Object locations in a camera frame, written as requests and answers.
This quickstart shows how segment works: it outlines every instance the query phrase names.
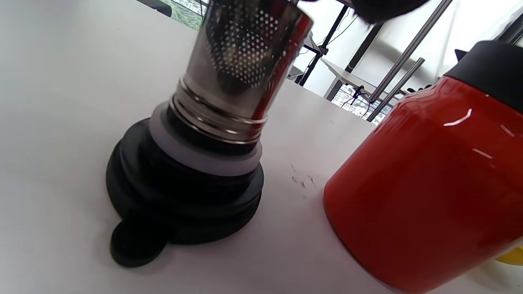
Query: metal rod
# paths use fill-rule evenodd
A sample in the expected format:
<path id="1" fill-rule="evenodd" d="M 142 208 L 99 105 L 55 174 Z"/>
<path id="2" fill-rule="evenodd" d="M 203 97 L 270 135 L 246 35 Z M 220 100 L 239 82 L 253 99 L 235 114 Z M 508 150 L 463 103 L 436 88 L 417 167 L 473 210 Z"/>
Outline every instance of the metal rod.
<path id="1" fill-rule="evenodd" d="M 438 7 L 436 7 L 436 10 L 434 10 L 432 15 L 428 18 L 427 22 L 423 25 L 421 30 L 419 30 L 418 34 L 408 45 L 407 49 L 405 49 L 400 58 L 398 58 L 396 63 L 392 66 L 391 70 L 387 73 L 385 78 L 381 81 L 378 87 L 376 87 L 376 90 L 370 96 L 371 101 L 376 101 L 378 97 L 380 97 L 381 93 L 385 91 L 385 88 L 391 83 L 392 79 L 400 71 L 403 64 L 405 64 L 405 62 L 411 57 L 412 53 L 414 53 L 414 51 L 418 48 L 419 44 L 427 36 L 432 27 L 436 24 L 438 19 L 442 16 L 445 10 L 447 10 L 451 3 L 452 0 L 442 0 Z"/>
<path id="2" fill-rule="evenodd" d="M 349 9 L 348 6 L 346 6 L 346 5 L 343 6 L 342 11 L 339 12 L 338 17 L 336 18 L 336 21 L 334 22 L 334 24 L 332 25 L 331 30 L 327 34 L 327 37 L 325 37 L 325 41 L 323 41 L 323 44 L 321 44 L 319 46 L 320 48 L 323 48 L 323 49 L 327 48 L 328 43 L 331 41 L 332 35 L 334 35 L 334 32 L 338 28 L 339 23 L 342 22 L 342 18 L 345 15 L 345 13 L 347 12 L 348 9 Z M 311 75 L 312 70 L 314 69 L 314 67 L 316 66 L 316 64 L 318 63 L 318 61 L 320 60 L 320 58 L 322 56 L 323 56 L 323 54 L 316 53 L 316 56 L 314 57 L 314 60 L 305 69 L 305 74 L 303 75 L 303 77 L 300 80 L 300 86 L 303 87 L 303 85 L 305 85 L 305 82 L 307 81 L 307 79 Z"/>
<path id="3" fill-rule="evenodd" d="M 378 24 L 370 30 L 369 34 L 365 37 L 365 40 L 361 43 L 356 53 L 354 53 L 354 56 L 350 60 L 349 64 L 347 64 L 347 67 L 345 68 L 346 72 L 353 72 L 354 68 L 358 65 L 363 56 L 365 56 L 365 52 L 369 50 L 370 45 L 380 32 L 381 28 L 383 28 L 383 24 Z"/>
<path id="4" fill-rule="evenodd" d="M 408 80 L 414 75 L 418 68 L 425 62 L 425 59 L 419 58 L 407 73 L 401 78 L 401 80 L 392 88 L 390 93 L 385 97 L 383 102 L 376 107 L 376 109 L 369 115 L 367 118 L 368 121 L 372 122 L 374 118 L 387 106 L 387 104 L 396 96 L 396 94 L 401 90 L 401 87 L 405 86 Z"/>

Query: metal pole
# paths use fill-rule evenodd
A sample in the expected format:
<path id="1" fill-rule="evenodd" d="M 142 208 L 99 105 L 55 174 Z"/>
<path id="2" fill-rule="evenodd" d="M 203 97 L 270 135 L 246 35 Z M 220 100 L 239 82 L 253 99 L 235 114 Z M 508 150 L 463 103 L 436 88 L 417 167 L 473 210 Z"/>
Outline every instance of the metal pole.
<path id="1" fill-rule="evenodd" d="M 334 24 L 332 25 L 331 30 L 328 32 L 327 37 L 325 37 L 325 41 L 323 41 L 323 44 L 321 44 L 319 47 L 320 49 L 327 49 L 328 43 L 331 41 L 332 35 L 334 35 L 334 32 L 336 31 L 336 28 L 338 27 L 339 23 L 342 22 L 342 18 L 347 12 L 349 7 L 347 5 L 344 5 L 342 10 L 339 12 L 338 17 L 336 18 L 336 21 L 334 21 Z M 305 82 L 311 75 L 312 70 L 320 60 L 320 58 L 323 56 L 321 53 L 316 53 L 316 56 L 312 60 L 311 64 L 305 69 L 305 74 L 303 74 L 303 77 L 300 80 L 300 86 L 303 87 L 305 85 Z"/>
<path id="2" fill-rule="evenodd" d="M 412 67 L 407 71 L 407 73 L 401 78 L 397 85 L 392 88 L 392 91 L 385 97 L 383 102 L 376 107 L 376 109 L 369 115 L 367 118 L 368 121 L 373 121 L 374 118 L 385 108 L 385 106 L 396 96 L 396 94 L 401 90 L 401 87 L 405 86 L 407 81 L 414 75 L 418 68 L 425 62 L 425 59 L 419 58 Z"/>
<path id="3" fill-rule="evenodd" d="M 403 64 L 405 64 L 405 62 L 411 57 L 412 53 L 414 53 L 414 51 L 418 48 L 419 44 L 427 36 L 428 32 L 430 32 L 434 24 L 436 24 L 438 19 L 445 12 L 445 10 L 447 10 L 451 3 L 452 0 L 443 0 L 438 5 L 438 7 L 436 7 L 436 10 L 434 10 L 432 15 L 428 18 L 427 22 L 423 25 L 421 30 L 419 30 L 418 34 L 408 45 L 407 49 L 405 49 L 405 51 L 401 54 L 400 58 L 398 58 L 396 63 L 392 66 L 391 70 L 387 73 L 385 78 L 381 81 L 378 87 L 376 87 L 376 90 L 372 93 L 372 95 L 369 98 L 370 101 L 376 101 L 378 97 L 380 97 L 381 93 L 385 91 L 385 88 L 391 83 L 392 79 L 400 71 Z"/>

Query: desk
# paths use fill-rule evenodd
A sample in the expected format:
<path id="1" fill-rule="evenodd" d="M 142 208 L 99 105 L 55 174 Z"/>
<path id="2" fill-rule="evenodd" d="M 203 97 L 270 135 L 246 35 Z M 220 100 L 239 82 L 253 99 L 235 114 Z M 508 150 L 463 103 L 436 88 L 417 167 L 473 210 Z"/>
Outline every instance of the desk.
<path id="1" fill-rule="evenodd" d="M 114 263 L 107 160 L 172 94 L 195 38 L 133 0 L 0 0 L 3 292 L 390 293 L 347 254 L 321 199 L 374 126 L 289 81 L 262 135 L 253 220 L 218 242 L 168 246 L 141 268 Z M 463 277 L 435 293 L 495 292 Z"/>
<path id="2" fill-rule="evenodd" d="M 363 93 L 367 93 L 369 95 L 371 95 L 372 92 L 374 92 L 374 90 L 376 90 L 376 86 L 372 85 L 371 83 L 369 83 L 369 82 L 367 82 L 365 80 L 360 79 L 355 74 L 347 72 L 346 70 L 344 70 L 341 67 L 337 66 L 336 64 L 330 62 L 329 60 L 327 60 L 325 58 L 321 58 L 320 60 L 327 66 L 327 68 L 333 74 L 336 75 L 337 80 L 341 81 L 343 84 L 351 85 L 354 88 L 358 88 L 359 86 L 363 86 L 364 89 L 362 90 L 362 92 Z M 330 91 L 331 91 L 331 89 L 327 90 L 327 93 L 325 93 L 324 98 L 327 98 L 327 95 L 330 94 Z M 383 99 L 385 99 L 388 94 L 389 93 L 387 93 L 387 92 L 383 92 L 380 95 L 378 101 L 383 101 Z M 362 96 L 362 98 L 368 101 L 368 97 Z M 397 98 L 397 97 L 392 99 L 391 107 L 396 105 L 396 103 L 398 102 L 399 99 L 400 98 Z"/>

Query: black bottle cap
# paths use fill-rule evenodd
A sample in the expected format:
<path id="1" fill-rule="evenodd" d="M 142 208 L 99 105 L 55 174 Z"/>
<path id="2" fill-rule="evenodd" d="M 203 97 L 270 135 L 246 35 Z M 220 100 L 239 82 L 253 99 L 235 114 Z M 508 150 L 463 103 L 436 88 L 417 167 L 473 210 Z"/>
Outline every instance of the black bottle cap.
<path id="1" fill-rule="evenodd" d="M 478 42 L 445 76 L 453 77 L 523 113 L 523 48 Z"/>

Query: perforated metal strainer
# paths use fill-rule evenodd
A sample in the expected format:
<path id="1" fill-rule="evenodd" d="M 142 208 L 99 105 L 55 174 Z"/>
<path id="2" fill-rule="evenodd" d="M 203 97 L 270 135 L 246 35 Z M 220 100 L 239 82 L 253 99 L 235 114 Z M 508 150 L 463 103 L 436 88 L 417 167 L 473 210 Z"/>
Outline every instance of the perforated metal strainer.
<path id="1" fill-rule="evenodd" d="M 255 143 L 311 26 L 287 0 L 211 1 L 171 109 L 213 139 Z"/>

